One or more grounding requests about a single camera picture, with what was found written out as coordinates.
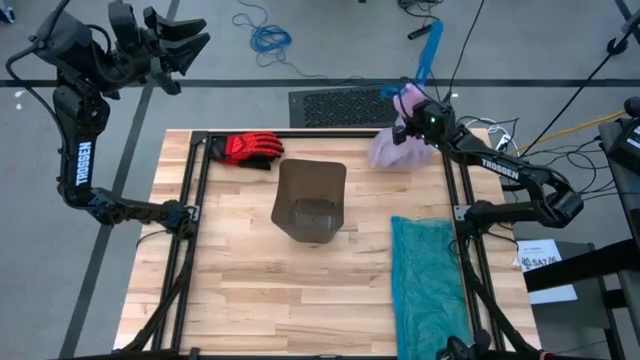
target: gray floor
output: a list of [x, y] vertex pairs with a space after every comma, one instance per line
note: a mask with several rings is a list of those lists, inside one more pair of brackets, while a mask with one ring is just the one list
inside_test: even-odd
[[[12, 1], [17, 23], [0, 24], [0, 61], [28, 45], [45, 11], [56, 0]], [[393, 0], [255, 0], [266, 5], [270, 23], [289, 31], [290, 61], [308, 74], [331, 77], [361, 75], [389, 78], [412, 75], [424, 41], [409, 42], [406, 34], [420, 20], [399, 11]], [[107, 26], [108, 1], [74, 0], [69, 11], [82, 21]], [[132, 1], [139, 22], [142, 9], [154, 4], [164, 14], [169, 0]], [[433, 70], [438, 78], [451, 76], [479, 0], [446, 0], [434, 13], [445, 32]], [[627, 0], [631, 11], [640, 0]], [[177, 19], [204, 17], [212, 40], [187, 74], [188, 79], [299, 78], [291, 69], [275, 65], [259, 68], [248, 44], [250, 31], [237, 28], [230, 18], [247, 11], [228, 0], [181, 1]], [[249, 13], [254, 19], [259, 14]], [[469, 42], [458, 78], [466, 79], [579, 79], [604, 57], [604, 45], [623, 22], [614, 0], [513, 1], [488, 0]], [[629, 50], [602, 70], [598, 78], [640, 79], [640, 47]], [[53, 79], [51, 66], [30, 56], [16, 64], [26, 79]], [[7, 79], [4, 68], [0, 79]], [[88, 215], [62, 204], [55, 191], [59, 136], [43, 109], [19, 89], [0, 88], [0, 358], [44, 359], [58, 356], [99, 226]], [[186, 88], [179, 97], [154, 89], [131, 163], [124, 196], [145, 200], [157, 164], [163, 134], [169, 128], [282, 128], [288, 127], [287, 95], [302, 88]], [[519, 116], [516, 140], [526, 144], [562, 107], [571, 88], [458, 87], [459, 115], [510, 119]], [[637, 88], [589, 88], [552, 129], [560, 130], [622, 108], [638, 95]], [[38, 89], [49, 97], [51, 89]], [[112, 102], [107, 131], [99, 138], [94, 184], [111, 188], [132, 126], [142, 89], [126, 89]], [[593, 138], [591, 128], [545, 143], [540, 148], [579, 144]], [[591, 173], [563, 167], [575, 187], [588, 183]], [[599, 172], [597, 184], [611, 178]], [[140, 225], [116, 227], [110, 237], [93, 301], [78, 346], [78, 355], [111, 350], [118, 326]], [[587, 202], [583, 213], [566, 229], [549, 230], [519, 225], [517, 234], [529, 238], [593, 242], [601, 247], [628, 234], [615, 197]], [[628, 313], [617, 314], [627, 358], [640, 358]], [[563, 351], [604, 339], [601, 331], [569, 325], [538, 324], [545, 348]], [[597, 344], [573, 355], [606, 357], [606, 345]]]

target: teal towel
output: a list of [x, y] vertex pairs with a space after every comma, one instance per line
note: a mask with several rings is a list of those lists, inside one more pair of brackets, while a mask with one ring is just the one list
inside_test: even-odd
[[434, 359], [449, 336], [470, 343], [450, 220], [391, 218], [392, 292], [399, 360]]

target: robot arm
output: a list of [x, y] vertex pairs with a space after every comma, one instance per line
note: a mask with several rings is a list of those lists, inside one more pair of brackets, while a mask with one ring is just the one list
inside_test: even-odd
[[[477, 201], [469, 207], [465, 220], [477, 231], [486, 232], [497, 222], [537, 221], [543, 226], [563, 228], [582, 210], [583, 203], [568, 180], [554, 169], [532, 165], [486, 146], [462, 124], [456, 124], [449, 104], [424, 100], [414, 107], [405, 125], [394, 128], [394, 143], [407, 136], [423, 139], [463, 165], [482, 166], [520, 184], [529, 193], [528, 202], [494, 205]], [[554, 191], [545, 195], [543, 186]]]
[[103, 96], [119, 99], [121, 88], [135, 81], [144, 83], [149, 76], [168, 94], [179, 94], [180, 86], [170, 73], [185, 74], [210, 38], [199, 34], [206, 26], [204, 20], [171, 22], [151, 7], [144, 15], [148, 29], [137, 26], [131, 5], [109, 4], [109, 20], [117, 38], [113, 50], [108, 37], [107, 51], [93, 40], [91, 28], [101, 28], [85, 25], [64, 11], [49, 16], [30, 38], [33, 53], [58, 69], [53, 93], [54, 120], [62, 135], [58, 192], [67, 205], [88, 211], [102, 224], [155, 221], [178, 238], [190, 238], [194, 215], [178, 201], [126, 200], [91, 186], [96, 140], [110, 114]]

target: wooden table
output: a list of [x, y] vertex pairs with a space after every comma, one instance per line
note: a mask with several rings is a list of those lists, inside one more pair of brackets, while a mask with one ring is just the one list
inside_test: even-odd
[[[486, 131], [474, 131], [488, 139]], [[190, 130], [167, 131], [150, 201], [179, 197], [190, 136]], [[412, 172], [373, 170], [367, 165], [370, 141], [283, 140], [286, 158], [347, 166], [345, 223], [322, 246], [293, 241], [271, 222], [277, 162], [271, 172], [211, 165], [181, 352], [395, 355], [390, 217], [452, 214], [439, 152]], [[495, 174], [469, 170], [476, 199], [504, 201]], [[145, 226], [142, 235], [160, 229]], [[512, 236], [499, 227], [492, 232]], [[138, 248], [115, 348], [133, 339], [158, 304], [169, 244], [170, 236], [160, 234]], [[514, 244], [486, 236], [485, 246], [499, 306], [527, 341], [540, 346], [524, 278], [513, 265]]]

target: cable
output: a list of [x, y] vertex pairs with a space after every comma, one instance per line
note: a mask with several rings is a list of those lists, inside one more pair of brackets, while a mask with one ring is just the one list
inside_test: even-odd
[[[627, 38], [629, 37], [629, 35], [631, 35], [631, 32], [635, 29], [634, 26], [630, 26], [629, 29], [626, 31], [626, 33], [622, 36], [622, 38], [620, 39], [620, 43], [624, 42], [625, 40], [627, 40]], [[607, 54], [607, 56], [604, 58], [604, 60], [602, 60], [602, 62], [596, 67], [595, 70], [593, 70], [593, 72], [582, 82], [582, 84], [580, 85], [580, 87], [578, 88], [578, 90], [576, 90], [576, 92], [573, 94], [573, 96], [571, 96], [571, 98], [569, 99], [569, 101], [567, 101], [567, 103], [564, 105], [564, 107], [560, 110], [560, 112], [553, 118], [553, 120], [551, 120], [551, 122], [547, 125], [547, 127], [542, 130], [542, 132], [540, 133], [540, 135], [538, 135], [538, 137], [531, 143], [531, 145], [528, 145], [527, 149], [524, 151], [524, 153], [522, 153], [522, 155], [526, 155], [526, 153], [538, 142], [540, 142], [542, 140], [542, 137], [544, 136], [544, 134], [549, 131], [549, 129], [553, 126], [553, 124], [555, 124], [556, 121], [558, 121], [558, 119], [560, 118], [560, 116], [562, 116], [562, 114], [564, 114], [564, 112], [569, 108], [569, 106], [571, 105], [571, 103], [573, 103], [573, 101], [576, 99], [576, 97], [578, 97], [578, 95], [582, 92], [582, 90], [587, 86], [587, 84], [589, 83], [589, 81], [591, 81], [591, 79], [598, 73], [598, 71], [600, 71], [600, 69], [602, 69], [602, 67], [607, 63], [607, 61], [609, 61], [609, 59], [611, 59], [611, 57], [613, 56], [612, 52], [609, 52], [609, 54]]]
[[[89, 29], [93, 29], [96, 30], [98, 32], [100, 32], [104, 38], [107, 41], [107, 52], [105, 53], [106, 55], [111, 53], [111, 38], [109, 37], [109, 33], [107, 33], [107, 31], [98, 26], [98, 25], [94, 25], [94, 24], [89, 24], [87, 25], [87, 27]], [[127, 61], [127, 73], [125, 75], [122, 76], [121, 79], [116, 79], [116, 78], [112, 78], [109, 74], [104, 72], [104, 69], [102, 68], [102, 64], [99, 61], [99, 57], [98, 57], [98, 50], [96, 49], [96, 47], [98, 46], [98, 44], [96, 42], [93, 42], [91, 44], [91, 51], [93, 52], [93, 60], [94, 60], [94, 64], [96, 65], [96, 69], [98, 69], [98, 73], [100, 74], [100, 76], [102, 76], [103, 78], [105, 78], [107, 81], [112, 82], [112, 83], [120, 83], [123, 82], [125, 80], [127, 80], [129, 77], [131, 77], [131, 75], [133, 75], [134, 72], [134, 66], [133, 66], [133, 60], [131, 60], [131, 57], [126, 54], [126, 53], [122, 53], [124, 56], [124, 59]]]
[[[589, 144], [592, 144], [592, 143], [594, 143], [594, 142], [596, 142], [596, 141], [597, 141], [597, 139], [594, 139], [594, 140], [587, 141], [587, 142], [585, 142], [585, 143], [583, 143], [583, 144], [580, 144], [580, 145], [563, 145], [563, 146], [559, 146], [559, 147], [554, 148], [554, 149], [549, 149], [549, 150], [539, 150], [539, 151], [536, 151], [536, 152], [530, 153], [530, 154], [528, 154], [528, 155], [525, 155], [524, 157], [526, 158], [526, 157], [530, 157], [530, 156], [533, 156], [533, 155], [538, 155], [538, 154], [541, 154], [541, 153], [557, 154], [557, 155], [559, 155], [559, 156], [556, 156], [556, 157], [555, 157], [555, 158], [553, 158], [551, 161], [549, 161], [549, 162], [547, 162], [546, 164], [544, 164], [544, 166], [550, 166], [551, 164], [553, 164], [553, 163], [554, 163], [554, 162], [556, 162], [557, 160], [562, 159], [562, 158], [566, 158], [566, 159], [569, 161], [569, 163], [571, 163], [573, 166], [575, 166], [575, 167], [577, 167], [577, 168], [579, 168], [579, 169], [584, 169], [584, 170], [591, 170], [591, 171], [593, 171], [593, 176], [592, 176], [591, 182], [590, 182], [586, 187], [584, 187], [582, 190], [580, 190], [580, 191], [579, 191], [579, 193], [581, 193], [581, 194], [588, 194], [588, 193], [591, 193], [591, 191], [587, 191], [587, 190], [588, 190], [588, 189], [589, 189], [589, 188], [590, 188], [590, 187], [595, 183], [595, 181], [596, 181], [596, 179], [597, 179], [597, 176], [598, 176], [598, 172], [597, 172], [597, 170], [602, 170], [602, 169], [607, 169], [607, 168], [609, 168], [609, 166], [608, 166], [608, 165], [606, 165], [606, 166], [596, 166], [596, 165], [594, 164], [593, 160], [592, 160], [592, 159], [590, 159], [587, 155], [585, 155], [585, 153], [593, 153], [593, 152], [598, 152], [598, 153], [599, 153], [599, 152], [601, 152], [601, 151], [602, 151], [601, 149], [598, 149], [598, 150], [582, 150], [582, 148], [584, 148], [585, 146], [587, 146], [587, 145], [589, 145]], [[559, 152], [559, 151], [557, 151], [558, 149], [566, 148], [566, 147], [576, 147], [576, 149], [574, 149], [574, 150], [569, 150], [569, 151], [566, 151], [566, 152]], [[591, 166], [590, 166], [590, 167], [587, 167], [587, 166], [582, 166], [582, 165], [580, 165], [580, 164], [577, 164], [577, 163], [575, 162], [575, 160], [573, 160], [573, 159], [571, 158], [571, 155], [578, 155], [578, 156], [581, 156], [581, 157], [582, 157], [582, 158], [584, 158], [584, 159], [585, 159], [585, 160], [586, 160], [586, 161], [587, 161]]]
[[589, 201], [589, 200], [593, 200], [599, 197], [609, 196], [609, 195], [640, 195], [640, 192], [626, 192], [626, 193], [614, 192], [614, 193], [600, 194], [600, 195], [594, 195], [594, 196], [588, 197], [586, 199], [583, 199], [582, 201], [585, 202], [585, 201]]
[[107, 41], [107, 54], [109, 54], [111, 52], [111, 37], [109, 36], [107, 30], [105, 30], [102, 26], [98, 26], [95, 24], [88, 24], [87, 27], [89, 29], [98, 31], [102, 34], [102, 36], [104, 36], [104, 39]]
[[167, 230], [158, 230], [158, 231], [154, 231], [152, 233], [148, 233], [147, 235], [141, 237], [140, 239], [138, 239], [138, 242], [136, 243], [136, 248], [138, 248], [138, 246], [140, 246], [140, 243], [142, 243], [142, 241], [144, 241], [144, 239], [149, 238], [153, 235], [158, 235], [160, 233], [165, 233], [165, 234], [169, 234], [169, 232], [167, 232]]
[[496, 223], [496, 225], [500, 226], [501, 228], [503, 228], [505, 230], [513, 231], [513, 228], [510, 228], [508, 226], [502, 225], [501, 223]]
[[496, 233], [492, 233], [491, 231], [487, 231], [487, 234], [489, 234], [489, 235], [491, 235], [491, 236], [495, 236], [495, 237], [497, 237], [498, 239], [507, 240], [507, 241], [509, 241], [509, 242], [512, 242], [512, 243], [516, 244], [516, 250], [520, 250], [520, 245], [518, 245], [518, 242], [517, 242], [517, 241], [515, 241], [514, 239], [508, 238], [508, 237], [506, 237], [506, 236], [498, 235], [498, 234], [496, 234]]
[[[289, 66], [295, 72], [297, 72], [300, 76], [305, 78], [321, 78], [326, 80], [328, 83], [338, 86], [350, 82], [352, 80], [361, 79], [366, 80], [362, 76], [355, 75], [350, 76], [349, 78], [342, 81], [331, 81], [326, 75], [309, 75], [300, 71], [298, 67], [296, 67], [293, 63], [287, 61], [287, 53], [286, 48], [291, 45], [292, 38], [291, 35], [281, 28], [278, 25], [266, 25], [269, 20], [269, 13], [265, 8], [260, 5], [248, 4], [242, 0], [236, 0], [239, 4], [244, 5], [246, 7], [252, 7], [261, 10], [264, 13], [264, 20], [260, 22], [260, 24], [256, 25], [251, 17], [247, 13], [238, 13], [235, 14], [231, 18], [231, 23], [235, 26], [248, 26], [251, 28], [251, 39], [249, 40], [249, 45], [251, 49], [256, 53], [256, 65], [259, 67], [269, 67], [273, 64], [280, 63], [282, 65]], [[236, 19], [238, 18], [246, 19], [246, 22], [238, 22]], [[275, 57], [275, 60], [272, 60], [268, 63], [261, 63], [261, 57]], [[366, 86], [375, 86], [375, 85], [388, 85], [385, 83], [369, 83]]]
[[420, 87], [418, 84], [416, 84], [416, 82], [415, 82], [415, 81], [413, 81], [412, 79], [408, 79], [408, 81], [409, 81], [413, 86], [415, 86], [415, 87], [416, 87], [416, 89], [418, 89], [418, 90], [422, 93], [422, 95], [423, 95], [424, 97], [426, 97], [427, 99], [431, 100], [434, 104], [438, 105], [441, 109], [443, 108], [443, 106], [442, 106], [442, 104], [440, 104], [440, 102], [436, 101], [433, 97], [431, 97], [431, 95], [427, 94], [427, 93], [422, 89], [422, 87]]
[[[469, 125], [476, 123], [476, 122], [482, 122], [485, 124], [489, 124], [490, 126], [487, 128], [487, 130], [489, 131], [489, 134], [495, 134], [498, 131], [502, 132], [502, 134], [509, 136], [509, 142], [513, 145], [513, 147], [516, 149], [516, 154], [518, 153], [518, 144], [516, 144], [515, 141], [515, 130], [516, 130], [516, 126], [518, 125], [518, 120], [520, 120], [520, 118], [515, 118], [515, 119], [511, 119], [511, 120], [507, 120], [507, 121], [495, 121], [493, 119], [489, 119], [489, 118], [479, 118], [479, 117], [475, 117], [475, 116], [463, 116], [461, 118], [458, 119], [458, 122], [460, 122], [460, 120], [463, 119], [472, 119], [471, 121], [469, 121], [468, 123], [464, 124], [467, 128], [469, 128]], [[500, 126], [500, 124], [507, 124], [507, 123], [513, 123], [513, 129], [512, 134], [509, 134], [509, 132], [502, 126]]]
[[567, 349], [567, 350], [556, 351], [556, 352], [554, 352], [554, 354], [555, 355], [566, 354], [568, 352], [581, 350], [581, 349], [584, 349], [584, 348], [587, 348], [587, 347], [590, 347], [590, 346], [593, 346], [593, 345], [603, 344], [603, 343], [606, 343], [606, 342], [607, 342], [607, 340], [600, 340], [600, 341], [593, 342], [591, 344], [577, 346], [577, 347], [574, 347], [574, 348], [571, 348], [571, 349]]
[[[433, 73], [433, 70], [429, 69], [429, 74], [431, 75], [432, 80], [436, 79], [436, 75]], [[442, 99], [440, 98], [440, 90], [438, 90], [438, 85], [434, 85], [433, 87], [436, 89], [436, 96], [438, 97], [438, 102], [441, 102]]]
[[613, 190], [616, 187], [612, 187], [612, 188], [607, 188], [609, 185], [611, 185], [613, 183], [613, 179], [611, 179], [611, 181], [609, 181], [608, 183], [602, 185], [601, 187], [595, 189], [595, 190], [589, 190], [589, 191], [583, 191], [582, 194], [594, 194], [594, 193], [599, 193], [599, 192], [604, 192], [604, 191], [609, 191], [609, 190]]
[[520, 148], [518, 148], [518, 150], [519, 151], [524, 150], [524, 153], [522, 154], [524, 156], [529, 151], [529, 149], [532, 148], [533, 145], [535, 145], [535, 144], [540, 144], [540, 143], [543, 143], [545, 141], [549, 141], [549, 140], [551, 140], [553, 138], [556, 138], [556, 137], [559, 137], [559, 136], [572, 134], [572, 133], [577, 132], [579, 130], [586, 129], [586, 128], [590, 127], [590, 126], [593, 126], [593, 125], [596, 125], [596, 124], [600, 124], [600, 123], [603, 123], [603, 122], [606, 122], [606, 121], [609, 121], [609, 120], [613, 120], [613, 119], [615, 119], [617, 117], [620, 117], [620, 116], [622, 116], [624, 114], [625, 114], [625, 111], [624, 110], [620, 110], [620, 111], [617, 111], [617, 112], [615, 112], [615, 113], [613, 113], [611, 115], [607, 115], [607, 116], [601, 117], [599, 119], [586, 122], [584, 124], [578, 125], [576, 127], [570, 128], [570, 129], [561, 130], [561, 131], [555, 132], [555, 133], [553, 133], [551, 135], [548, 135], [548, 136], [545, 136], [545, 137], [538, 136], [538, 139], [536, 139], [533, 143], [525, 145], [525, 146], [521, 146]]
[[469, 42], [469, 38], [471, 37], [471, 33], [473, 33], [473, 28], [476, 26], [476, 22], [478, 22], [478, 17], [480, 16], [480, 11], [482, 11], [482, 7], [484, 6], [484, 1], [480, 2], [480, 6], [478, 7], [478, 12], [476, 13], [476, 17], [473, 19], [473, 23], [471, 24], [471, 28], [469, 29], [469, 33], [467, 34], [467, 38], [464, 40], [462, 44], [462, 51], [460, 51], [460, 57], [458, 57], [458, 63], [456, 64], [455, 69], [453, 70], [453, 75], [451, 75], [451, 81], [449, 82], [449, 92], [448, 95], [451, 95], [451, 89], [453, 88], [453, 80], [458, 73], [458, 68], [460, 67], [460, 62], [462, 62], [462, 56], [464, 55], [464, 50], [467, 48], [467, 42]]
[[15, 55], [11, 56], [7, 60], [7, 62], [5, 64], [5, 68], [7, 70], [7, 73], [9, 74], [9, 76], [11, 76], [11, 78], [13, 78], [29, 94], [31, 94], [40, 103], [40, 105], [42, 105], [45, 108], [45, 110], [47, 110], [47, 112], [49, 113], [49, 115], [51, 116], [53, 121], [56, 123], [56, 127], [58, 128], [58, 132], [60, 133], [60, 138], [62, 139], [62, 148], [63, 149], [66, 149], [66, 147], [67, 147], [67, 140], [66, 140], [66, 137], [64, 136], [64, 132], [62, 131], [62, 123], [60, 122], [60, 119], [58, 119], [58, 116], [56, 116], [56, 113], [53, 111], [51, 106], [49, 106], [49, 104], [47, 104], [47, 102], [42, 98], [42, 96], [40, 96], [40, 94], [38, 94], [31, 86], [27, 85], [24, 82], [24, 80], [22, 80], [13, 71], [13, 64], [16, 61], [24, 58], [25, 56], [33, 53], [38, 48], [39, 44], [42, 44], [42, 43], [46, 44], [46, 42], [51, 37], [51, 34], [53, 33], [53, 29], [55, 28], [55, 25], [57, 24], [58, 19], [60, 18], [60, 15], [62, 15], [62, 12], [64, 11], [65, 7], [67, 7], [67, 5], [69, 4], [69, 1], [71, 1], [71, 0], [61, 0], [60, 3], [58, 3], [58, 6], [53, 11], [53, 14], [51, 16], [51, 22], [49, 23], [49, 27], [47, 28], [46, 31], [44, 31], [44, 35], [41, 38], [36, 39], [36, 41], [33, 44], [31, 44], [29, 47], [27, 47], [26, 49], [20, 51], [19, 53], [15, 54]]

